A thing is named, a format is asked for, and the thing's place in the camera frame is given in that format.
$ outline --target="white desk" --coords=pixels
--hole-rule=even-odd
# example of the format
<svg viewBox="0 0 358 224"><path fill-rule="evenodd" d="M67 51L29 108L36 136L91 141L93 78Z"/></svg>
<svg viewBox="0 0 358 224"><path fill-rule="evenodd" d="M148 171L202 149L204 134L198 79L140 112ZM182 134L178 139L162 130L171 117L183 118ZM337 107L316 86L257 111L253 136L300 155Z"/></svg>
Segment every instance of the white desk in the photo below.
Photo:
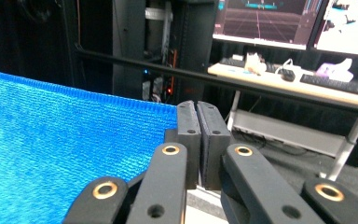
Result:
<svg viewBox="0 0 358 224"><path fill-rule="evenodd" d="M357 94L302 83L299 81L302 73L296 74L296 79L293 82L288 82L282 80L280 75L263 73L261 76L257 76L244 71L243 68L220 63L211 66L208 69L208 73L219 77L237 79L244 86L249 85L262 90L268 89L270 94L274 94L274 92L284 92L287 95L298 94L304 99L320 100L331 106L344 105L358 109ZM331 180L337 179L356 144L358 118L353 124L350 133L345 137L239 110L237 108L239 98L240 92L236 91L227 125L229 130L235 127L242 131L262 134L290 145L304 147L332 156L336 159L331 172L327 174L327 178Z"/></svg>

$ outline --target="computer mouse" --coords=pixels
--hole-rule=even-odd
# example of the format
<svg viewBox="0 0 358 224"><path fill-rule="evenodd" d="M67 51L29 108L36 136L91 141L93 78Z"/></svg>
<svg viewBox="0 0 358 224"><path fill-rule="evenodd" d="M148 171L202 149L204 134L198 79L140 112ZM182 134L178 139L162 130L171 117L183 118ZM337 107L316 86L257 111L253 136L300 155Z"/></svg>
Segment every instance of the computer mouse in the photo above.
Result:
<svg viewBox="0 0 358 224"><path fill-rule="evenodd" d="M285 81L292 82L296 78L295 72L284 68L279 71L279 74L281 74L281 78Z"/></svg>

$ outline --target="brass ring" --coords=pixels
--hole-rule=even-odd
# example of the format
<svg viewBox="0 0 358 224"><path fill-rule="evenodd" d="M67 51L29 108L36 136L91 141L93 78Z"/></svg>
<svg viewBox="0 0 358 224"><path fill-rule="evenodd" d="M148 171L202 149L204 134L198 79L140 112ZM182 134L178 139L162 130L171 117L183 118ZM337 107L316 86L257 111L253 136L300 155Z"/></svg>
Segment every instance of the brass ring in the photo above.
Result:
<svg viewBox="0 0 358 224"><path fill-rule="evenodd" d="M178 154L180 151L179 147L175 147L175 146L167 146L165 148L162 149L162 152L165 154L165 155L176 155Z"/></svg>
<svg viewBox="0 0 358 224"><path fill-rule="evenodd" d="M325 199L328 199L328 200L331 200L334 202L341 202L342 200L344 200L344 194L341 192L341 190L336 189L330 185L318 184L317 186L315 186L315 189L316 189L316 192L318 192ZM327 193L324 192L324 189L332 190L335 193L335 195L334 196L328 195Z"/></svg>
<svg viewBox="0 0 358 224"><path fill-rule="evenodd" d="M109 191L107 191L106 193L101 193L100 189L103 187L110 187L111 189ZM110 198L113 195L115 195L116 191L117 191L117 185L111 181L107 181L107 182L99 184L97 187L95 187L95 189L92 191L92 195L96 199L103 200L103 199L107 199L107 198Z"/></svg>
<svg viewBox="0 0 358 224"><path fill-rule="evenodd" d="M248 147L236 147L235 152L237 152L240 156L252 156L253 154L253 151Z"/></svg>

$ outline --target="computer monitor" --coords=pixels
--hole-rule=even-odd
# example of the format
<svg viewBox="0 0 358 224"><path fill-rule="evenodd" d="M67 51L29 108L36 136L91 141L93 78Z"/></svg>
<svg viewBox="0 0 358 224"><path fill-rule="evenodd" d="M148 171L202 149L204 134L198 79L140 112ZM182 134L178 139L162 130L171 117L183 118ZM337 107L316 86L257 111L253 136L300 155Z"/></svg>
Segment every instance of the computer monitor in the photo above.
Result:
<svg viewBox="0 0 358 224"><path fill-rule="evenodd" d="M358 0L331 1L314 47L358 55Z"/></svg>
<svg viewBox="0 0 358 224"><path fill-rule="evenodd" d="M306 49L323 0L220 0L213 38Z"/></svg>

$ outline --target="blue cloth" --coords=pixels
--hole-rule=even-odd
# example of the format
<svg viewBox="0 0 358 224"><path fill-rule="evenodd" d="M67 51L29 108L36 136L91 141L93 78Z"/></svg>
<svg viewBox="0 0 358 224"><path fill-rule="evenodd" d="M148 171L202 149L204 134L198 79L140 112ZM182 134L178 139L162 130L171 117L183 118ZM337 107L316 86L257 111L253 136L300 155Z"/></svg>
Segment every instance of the blue cloth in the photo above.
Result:
<svg viewBox="0 0 358 224"><path fill-rule="evenodd" d="M120 98L0 73L0 223L60 223L103 175L144 171L171 105Z"/></svg>

